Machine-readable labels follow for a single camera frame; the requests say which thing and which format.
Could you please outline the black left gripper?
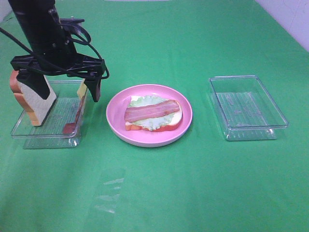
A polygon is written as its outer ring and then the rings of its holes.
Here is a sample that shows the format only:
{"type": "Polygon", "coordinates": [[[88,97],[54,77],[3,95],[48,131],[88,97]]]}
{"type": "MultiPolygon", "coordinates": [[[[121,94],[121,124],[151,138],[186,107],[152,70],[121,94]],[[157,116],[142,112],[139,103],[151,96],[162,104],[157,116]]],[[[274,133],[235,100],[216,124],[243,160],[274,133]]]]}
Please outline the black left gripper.
{"type": "Polygon", "coordinates": [[[94,102],[101,96],[101,79],[105,79],[105,61],[78,53],[73,43],[33,43],[30,48],[21,45],[28,55],[11,60],[14,70],[19,70],[17,80],[43,100],[50,95],[50,88],[43,74],[84,78],[94,102]]]}

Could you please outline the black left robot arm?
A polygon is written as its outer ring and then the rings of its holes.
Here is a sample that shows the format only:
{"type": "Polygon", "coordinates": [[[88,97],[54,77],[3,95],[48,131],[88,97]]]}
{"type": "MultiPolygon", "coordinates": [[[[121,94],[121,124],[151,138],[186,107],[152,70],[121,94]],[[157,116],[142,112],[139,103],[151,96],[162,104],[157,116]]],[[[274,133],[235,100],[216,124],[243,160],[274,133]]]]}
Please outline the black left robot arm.
{"type": "Polygon", "coordinates": [[[44,79],[46,75],[80,77],[93,101],[98,102],[101,80],[109,77],[109,71],[101,56],[83,55],[75,48],[75,43],[90,46],[91,37],[80,25],[84,20],[60,19],[53,0],[11,0],[9,4],[30,45],[27,48],[2,31],[28,52],[28,55],[16,56],[11,61],[18,72],[17,80],[45,100],[51,93],[44,79]]]}

